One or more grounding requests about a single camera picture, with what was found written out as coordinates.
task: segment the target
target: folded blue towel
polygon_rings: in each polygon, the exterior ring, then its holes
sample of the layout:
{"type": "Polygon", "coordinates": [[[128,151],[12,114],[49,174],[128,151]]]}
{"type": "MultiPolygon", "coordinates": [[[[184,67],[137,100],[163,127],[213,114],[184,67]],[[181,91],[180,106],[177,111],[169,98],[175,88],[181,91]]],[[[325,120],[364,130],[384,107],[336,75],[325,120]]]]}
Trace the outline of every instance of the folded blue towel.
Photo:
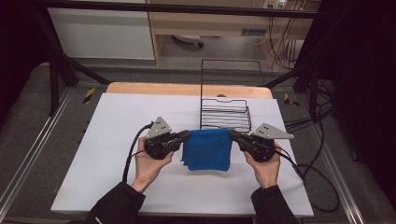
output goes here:
{"type": "Polygon", "coordinates": [[[232,144],[228,129],[193,130],[183,144],[181,160],[191,171],[228,171],[232,144]]]}

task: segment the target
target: hand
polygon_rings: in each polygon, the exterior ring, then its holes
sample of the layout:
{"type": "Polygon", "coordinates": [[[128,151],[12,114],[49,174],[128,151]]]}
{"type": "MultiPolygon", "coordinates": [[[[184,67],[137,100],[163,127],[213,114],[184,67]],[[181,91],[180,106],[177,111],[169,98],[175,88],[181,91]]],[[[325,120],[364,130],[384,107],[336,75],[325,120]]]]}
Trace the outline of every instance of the hand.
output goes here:
{"type": "MultiPolygon", "coordinates": [[[[279,145],[275,143],[276,151],[280,151],[279,145]]],[[[265,162],[254,161],[253,157],[244,152],[247,163],[253,167],[254,175],[262,189],[267,189],[277,185],[277,176],[279,174],[280,156],[275,153],[271,160],[265,162]]]]}
{"type": "MultiPolygon", "coordinates": [[[[145,137],[139,138],[137,152],[145,150],[145,137]]],[[[170,152],[163,160],[152,159],[145,151],[134,156],[136,173],[132,188],[143,193],[157,178],[161,169],[172,161],[174,152],[170,152]]]]}

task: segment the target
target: person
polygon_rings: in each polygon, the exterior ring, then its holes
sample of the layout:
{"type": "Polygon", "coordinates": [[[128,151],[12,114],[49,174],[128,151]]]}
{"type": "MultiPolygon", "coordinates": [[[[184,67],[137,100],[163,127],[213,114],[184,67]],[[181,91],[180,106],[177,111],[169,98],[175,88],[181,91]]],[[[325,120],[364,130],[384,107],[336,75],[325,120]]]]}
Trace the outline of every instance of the person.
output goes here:
{"type": "MultiPolygon", "coordinates": [[[[138,151],[144,151],[144,143],[145,138],[139,138],[138,151]]],[[[251,195],[251,201],[256,211],[256,223],[298,223],[277,185],[280,156],[275,154],[267,162],[256,162],[249,153],[244,152],[244,154],[260,185],[251,195]]],[[[146,196],[143,193],[157,178],[161,169],[172,161],[173,155],[174,152],[171,152],[163,160],[154,160],[146,152],[136,154],[134,156],[135,178],[133,183],[129,186],[120,182],[96,203],[85,222],[69,223],[133,224],[145,201],[146,196]]]]}

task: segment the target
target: black jacket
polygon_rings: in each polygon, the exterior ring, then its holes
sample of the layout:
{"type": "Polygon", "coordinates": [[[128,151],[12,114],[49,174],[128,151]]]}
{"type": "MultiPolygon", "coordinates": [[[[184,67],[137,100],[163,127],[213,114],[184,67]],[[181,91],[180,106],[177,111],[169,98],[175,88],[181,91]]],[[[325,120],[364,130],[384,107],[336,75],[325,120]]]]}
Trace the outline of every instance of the black jacket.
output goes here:
{"type": "MultiPolygon", "coordinates": [[[[120,182],[96,203],[85,224],[133,224],[143,201],[143,194],[120,182]]],[[[251,201],[257,224],[298,223],[278,186],[255,190],[251,201]]]]}

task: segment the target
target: white tabletop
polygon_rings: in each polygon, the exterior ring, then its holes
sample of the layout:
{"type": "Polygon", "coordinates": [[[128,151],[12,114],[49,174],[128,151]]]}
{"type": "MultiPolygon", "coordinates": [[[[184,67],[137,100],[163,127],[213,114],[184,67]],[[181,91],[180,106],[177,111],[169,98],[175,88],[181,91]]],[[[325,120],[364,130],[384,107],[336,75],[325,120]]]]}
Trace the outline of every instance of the white tabletop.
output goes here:
{"type": "MultiPolygon", "coordinates": [[[[285,130],[276,100],[246,100],[252,130],[264,122],[285,130]]],[[[173,132],[197,130],[199,110],[199,96],[104,93],[51,210],[64,214],[89,212],[121,182],[129,149],[143,126],[162,116],[173,132]]],[[[290,141],[276,141],[294,159],[290,141]]],[[[236,143],[233,143],[231,167],[227,172],[189,171],[180,161],[181,155],[182,147],[148,187],[140,214],[254,216],[250,195],[259,185],[236,143]]],[[[288,161],[281,160],[278,185],[292,213],[297,217],[313,216],[301,179],[288,161]]],[[[134,160],[128,182],[133,179],[134,160]]]]}

